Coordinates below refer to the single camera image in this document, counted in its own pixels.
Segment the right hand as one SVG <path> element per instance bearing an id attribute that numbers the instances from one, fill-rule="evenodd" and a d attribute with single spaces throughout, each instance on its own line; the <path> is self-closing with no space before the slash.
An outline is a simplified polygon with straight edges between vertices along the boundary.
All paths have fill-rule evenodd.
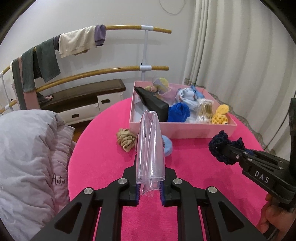
<path id="1" fill-rule="evenodd" d="M 261 233 L 265 233 L 269 225 L 273 225 L 278 229 L 275 240 L 282 240 L 295 222 L 295 210 L 288 212 L 281 207 L 272 205 L 272 198 L 270 194 L 266 195 L 265 200 L 267 202 L 261 209 L 260 219 L 256 227 Z"/>

